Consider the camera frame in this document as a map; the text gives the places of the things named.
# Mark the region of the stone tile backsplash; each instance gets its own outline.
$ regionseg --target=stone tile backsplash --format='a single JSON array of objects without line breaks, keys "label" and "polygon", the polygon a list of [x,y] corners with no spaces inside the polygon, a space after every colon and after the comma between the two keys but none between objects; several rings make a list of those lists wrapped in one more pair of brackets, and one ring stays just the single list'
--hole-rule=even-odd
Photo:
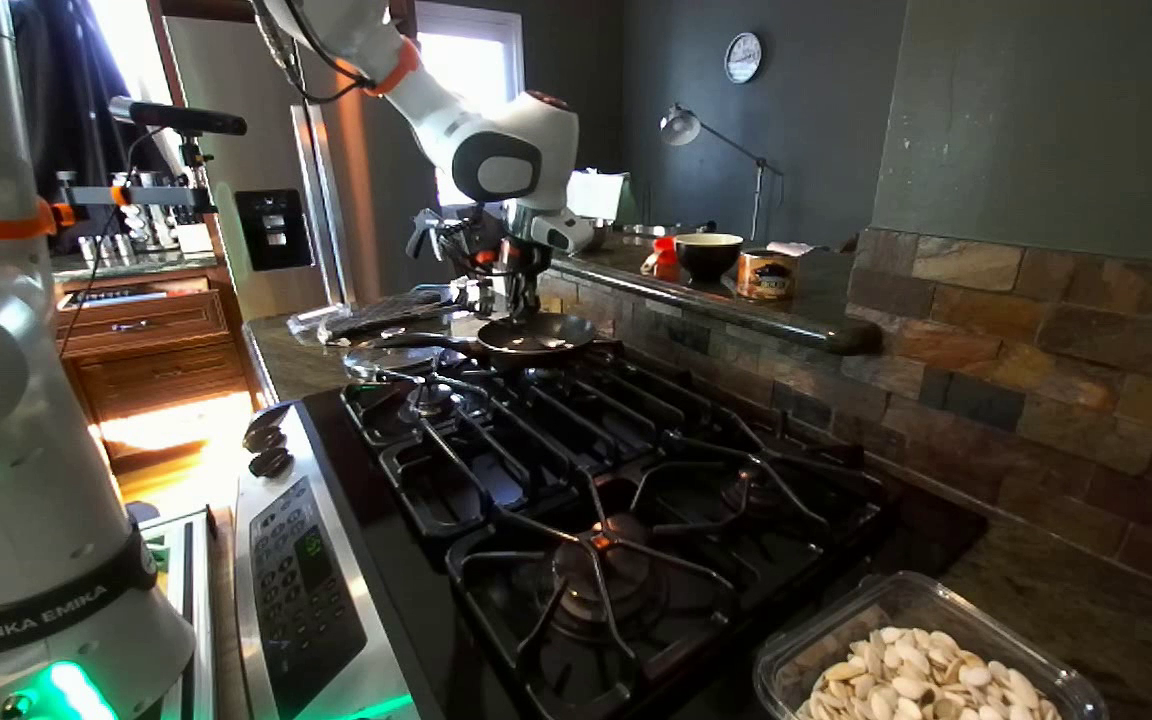
[{"label": "stone tile backsplash", "polygon": [[867,227],[849,315],[883,329],[877,357],[554,273],[542,304],[1152,578],[1152,259]]}]

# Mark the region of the stovetop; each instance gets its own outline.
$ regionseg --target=stovetop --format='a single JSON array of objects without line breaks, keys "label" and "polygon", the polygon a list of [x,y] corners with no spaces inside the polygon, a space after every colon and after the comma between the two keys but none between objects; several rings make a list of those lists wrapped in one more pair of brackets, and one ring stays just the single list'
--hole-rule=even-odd
[{"label": "stovetop", "polygon": [[852,455],[780,444],[614,348],[443,354],[339,403],[359,566],[447,717],[679,710],[891,527]]}]

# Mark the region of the green light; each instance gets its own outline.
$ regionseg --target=green light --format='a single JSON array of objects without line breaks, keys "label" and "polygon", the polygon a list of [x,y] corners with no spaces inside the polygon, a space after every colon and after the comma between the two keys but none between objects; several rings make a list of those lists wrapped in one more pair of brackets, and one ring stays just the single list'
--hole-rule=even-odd
[{"label": "green light", "polygon": [[407,693],[404,693],[404,698],[385,698],[385,701],[367,703],[356,720],[385,720],[385,717],[395,717],[395,713],[404,713],[404,710],[412,710],[412,698],[407,698]]},{"label": "green light", "polygon": [[61,703],[71,710],[80,720],[117,720],[101,688],[74,663],[51,663],[48,680],[61,693]]}]

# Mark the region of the wall lamp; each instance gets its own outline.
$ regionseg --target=wall lamp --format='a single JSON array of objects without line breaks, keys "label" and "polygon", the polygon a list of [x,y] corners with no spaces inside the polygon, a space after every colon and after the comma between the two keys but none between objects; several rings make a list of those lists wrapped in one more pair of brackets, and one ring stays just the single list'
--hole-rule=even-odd
[{"label": "wall lamp", "polygon": [[693,107],[684,105],[671,105],[663,116],[660,116],[660,137],[668,149],[684,149],[684,144],[697,144],[698,137],[714,137],[719,144],[729,144],[731,154],[738,154],[744,161],[751,161],[751,208],[747,208],[747,242],[762,242],[762,194],[768,194],[768,177],[780,177],[780,168],[735,144],[731,137],[714,133],[713,124],[702,124]]}]

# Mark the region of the oven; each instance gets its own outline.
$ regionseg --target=oven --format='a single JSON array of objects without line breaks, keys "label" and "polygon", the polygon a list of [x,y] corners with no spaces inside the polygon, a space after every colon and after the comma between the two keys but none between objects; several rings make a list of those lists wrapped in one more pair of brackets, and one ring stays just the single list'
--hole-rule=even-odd
[{"label": "oven", "polygon": [[614,343],[393,361],[244,439],[251,717],[744,717],[759,637],[898,516],[856,453]]}]

